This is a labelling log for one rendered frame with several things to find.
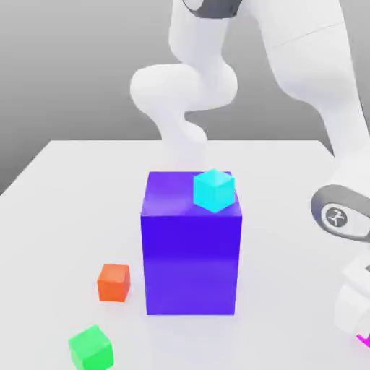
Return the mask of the small orange cube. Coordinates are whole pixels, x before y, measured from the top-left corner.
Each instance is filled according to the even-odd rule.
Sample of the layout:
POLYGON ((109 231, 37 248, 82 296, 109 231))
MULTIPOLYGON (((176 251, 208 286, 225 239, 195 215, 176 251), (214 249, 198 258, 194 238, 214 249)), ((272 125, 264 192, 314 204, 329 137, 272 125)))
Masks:
POLYGON ((131 286, 129 266, 104 264, 97 284, 101 301, 125 302, 131 286))

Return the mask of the large purple box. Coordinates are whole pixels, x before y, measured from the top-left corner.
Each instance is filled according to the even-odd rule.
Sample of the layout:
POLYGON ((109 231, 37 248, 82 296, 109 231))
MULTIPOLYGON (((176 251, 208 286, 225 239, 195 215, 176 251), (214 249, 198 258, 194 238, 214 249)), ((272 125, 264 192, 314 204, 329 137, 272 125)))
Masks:
POLYGON ((242 211, 213 213, 193 203, 200 172, 150 172, 141 211, 149 315, 232 315, 242 211))

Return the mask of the small green cube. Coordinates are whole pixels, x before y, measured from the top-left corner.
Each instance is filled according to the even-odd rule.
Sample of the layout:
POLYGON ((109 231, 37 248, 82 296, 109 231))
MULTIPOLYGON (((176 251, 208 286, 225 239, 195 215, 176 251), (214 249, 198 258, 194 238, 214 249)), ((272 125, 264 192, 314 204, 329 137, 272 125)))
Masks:
POLYGON ((76 370, 107 370, 114 365, 112 343, 97 325, 70 338, 68 344, 76 370))

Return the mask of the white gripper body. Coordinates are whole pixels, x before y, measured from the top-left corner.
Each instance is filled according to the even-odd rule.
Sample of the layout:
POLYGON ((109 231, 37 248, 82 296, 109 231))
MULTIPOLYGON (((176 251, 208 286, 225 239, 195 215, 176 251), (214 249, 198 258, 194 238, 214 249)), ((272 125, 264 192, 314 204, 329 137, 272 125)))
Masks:
POLYGON ((334 323, 346 334, 369 337, 370 298, 344 284, 335 302, 334 323))

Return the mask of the small cyan cube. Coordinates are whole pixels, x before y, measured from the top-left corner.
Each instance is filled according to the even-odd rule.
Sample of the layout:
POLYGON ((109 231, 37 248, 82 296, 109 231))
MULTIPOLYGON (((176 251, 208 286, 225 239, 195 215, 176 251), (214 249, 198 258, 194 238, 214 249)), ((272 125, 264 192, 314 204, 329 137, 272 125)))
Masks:
POLYGON ((196 175, 193 180, 193 203, 217 213, 235 202, 235 178, 212 169, 196 175))

